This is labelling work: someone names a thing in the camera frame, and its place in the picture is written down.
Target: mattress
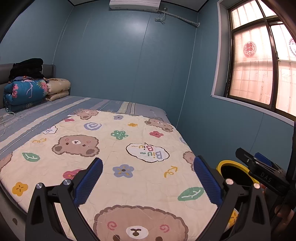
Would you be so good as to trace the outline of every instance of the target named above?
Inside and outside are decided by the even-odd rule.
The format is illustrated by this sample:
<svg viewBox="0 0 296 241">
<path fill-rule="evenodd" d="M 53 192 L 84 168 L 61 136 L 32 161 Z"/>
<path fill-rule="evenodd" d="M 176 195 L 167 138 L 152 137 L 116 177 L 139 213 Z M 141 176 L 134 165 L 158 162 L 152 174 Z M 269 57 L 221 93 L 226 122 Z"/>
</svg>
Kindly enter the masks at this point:
<svg viewBox="0 0 296 241">
<path fill-rule="evenodd" d="M 217 209 L 194 154 L 155 107 L 68 96 L 18 114 L 1 138 L 0 181 L 25 212 L 36 183 L 59 185 L 101 158 L 103 173 L 79 206 L 101 241 L 193 241 Z"/>
</svg>

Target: wall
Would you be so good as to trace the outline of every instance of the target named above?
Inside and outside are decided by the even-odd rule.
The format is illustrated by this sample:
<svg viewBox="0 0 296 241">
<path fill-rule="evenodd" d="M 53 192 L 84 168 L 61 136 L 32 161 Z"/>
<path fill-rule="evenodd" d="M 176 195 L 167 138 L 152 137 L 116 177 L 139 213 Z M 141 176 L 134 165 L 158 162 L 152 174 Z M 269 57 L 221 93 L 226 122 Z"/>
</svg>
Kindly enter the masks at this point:
<svg viewBox="0 0 296 241">
<path fill-rule="evenodd" d="M 162 3 L 189 20 L 197 12 Z M 71 95 L 160 107 L 176 125 L 189 74 L 196 28 L 156 13 L 111 10 L 109 0 L 74 7 L 54 64 L 71 81 Z"/>
<path fill-rule="evenodd" d="M 73 8 L 67 0 L 35 0 L 0 43 L 0 64 L 42 58 L 52 64 L 63 26 Z"/>
<path fill-rule="evenodd" d="M 198 14 L 191 71 L 178 130 L 196 155 L 210 166 L 237 160 L 241 147 L 260 152 L 283 168 L 288 167 L 293 127 L 262 112 L 211 97 L 218 51 L 217 0 Z"/>
</svg>

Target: gray headboard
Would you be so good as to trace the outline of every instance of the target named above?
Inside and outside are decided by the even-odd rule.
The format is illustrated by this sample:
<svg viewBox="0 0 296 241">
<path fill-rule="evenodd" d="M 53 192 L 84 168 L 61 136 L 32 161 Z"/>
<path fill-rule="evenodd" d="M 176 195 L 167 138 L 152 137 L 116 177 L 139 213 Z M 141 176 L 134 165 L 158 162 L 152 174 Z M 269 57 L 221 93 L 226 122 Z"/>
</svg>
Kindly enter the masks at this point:
<svg viewBox="0 0 296 241">
<path fill-rule="evenodd" d="M 3 106 L 3 91 L 4 87 L 8 84 L 8 77 L 13 64 L 0 64 L 0 109 Z M 55 66 L 53 64 L 43 64 L 42 74 L 45 78 L 55 78 Z"/>
</svg>

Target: white window trim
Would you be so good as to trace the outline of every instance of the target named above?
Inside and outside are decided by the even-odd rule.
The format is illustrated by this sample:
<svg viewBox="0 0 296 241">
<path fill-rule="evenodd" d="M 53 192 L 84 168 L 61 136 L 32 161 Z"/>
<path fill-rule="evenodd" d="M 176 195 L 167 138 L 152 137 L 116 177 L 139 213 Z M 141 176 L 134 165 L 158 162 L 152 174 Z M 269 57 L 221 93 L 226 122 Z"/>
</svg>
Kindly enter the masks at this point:
<svg viewBox="0 0 296 241">
<path fill-rule="evenodd" d="M 267 115 L 270 115 L 274 118 L 277 118 L 291 126 L 294 126 L 294 121 L 282 116 L 282 115 L 279 115 L 275 112 L 272 112 L 270 110 L 267 110 L 267 109 L 264 109 L 264 108 L 261 108 L 261 107 L 258 107 L 258 106 L 255 106 L 255 105 L 252 105 L 252 104 L 249 104 L 249 103 L 245 103 L 245 102 L 242 102 L 242 101 L 239 101 L 239 100 L 235 100 L 235 99 L 230 99 L 230 98 L 226 98 L 226 97 L 223 97 L 223 96 L 218 96 L 218 95 L 215 95 L 215 90 L 216 90 L 216 84 L 217 84 L 217 79 L 218 79 L 218 75 L 219 75 L 219 64 L 220 64 L 220 56 L 221 56 L 221 10 L 220 10 L 220 7 L 224 7 L 221 5 L 221 3 L 223 1 L 227 1 L 227 0 L 219 0 L 217 2 L 217 6 L 218 6 L 218 21 L 219 21 L 219 33 L 218 33 L 218 53 L 217 53 L 217 63 L 216 63 L 216 70 L 215 70 L 215 77 L 214 77 L 214 84 L 213 84 L 213 88 L 212 88 L 212 92 L 211 92 L 211 97 L 214 97 L 214 98 L 217 98 L 217 99 L 221 99 L 221 100 L 225 100 L 225 101 L 229 101 L 229 102 L 232 102 L 232 103 L 236 103 L 236 104 L 240 104 L 240 105 L 243 105 L 245 107 L 248 107 L 248 108 L 251 108 L 251 109 L 254 109 L 254 110 L 257 110 L 257 111 L 260 111 L 264 114 L 267 114 Z"/>
</svg>

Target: metal screw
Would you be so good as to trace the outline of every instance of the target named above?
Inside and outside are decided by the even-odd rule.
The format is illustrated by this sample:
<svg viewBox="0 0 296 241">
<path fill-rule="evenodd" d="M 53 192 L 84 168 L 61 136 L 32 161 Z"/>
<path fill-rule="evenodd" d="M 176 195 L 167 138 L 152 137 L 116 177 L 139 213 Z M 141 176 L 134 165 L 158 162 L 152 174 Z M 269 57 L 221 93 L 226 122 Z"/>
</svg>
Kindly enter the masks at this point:
<svg viewBox="0 0 296 241">
<path fill-rule="evenodd" d="M 254 183 L 254 188 L 259 189 L 260 188 L 260 184 Z"/>
<path fill-rule="evenodd" d="M 233 180 L 230 179 L 230 178 L 227 178 L 227 179 L 225 180 L 225 182 L 226 182 L 228 185 L 232 185 L 232 184 L 234 183 Z"/>
<path fill-rule="evenodd" d="M 64 184 L 65 186 L 68 186 L 68 185 L 71 184 L 71 180 L 70 180 L 70 179 L 65 179 L 65 180 L 63 181 L 63 184 Z"/>
<path fill-rule="evenodd" d="M 42 188 L 42 186 L 43 186 L 42 183 L 38 183 L 38 184 L 36 185 L 36 188 L 37 188 L 37 189 L 40 189 L 40 188 Z"/>
</svg>

